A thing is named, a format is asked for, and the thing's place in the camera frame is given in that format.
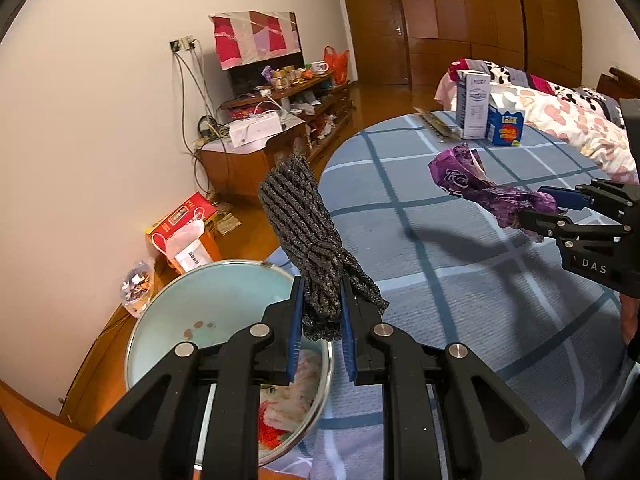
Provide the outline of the person right hand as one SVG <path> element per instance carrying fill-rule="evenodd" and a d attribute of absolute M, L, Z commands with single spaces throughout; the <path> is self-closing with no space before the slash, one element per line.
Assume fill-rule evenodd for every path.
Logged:
<path fill-rule="evenodd" d="M 639 300 L 620 294 L 620 329 L 624 344 L 629 344 L 638 330 Z"/>

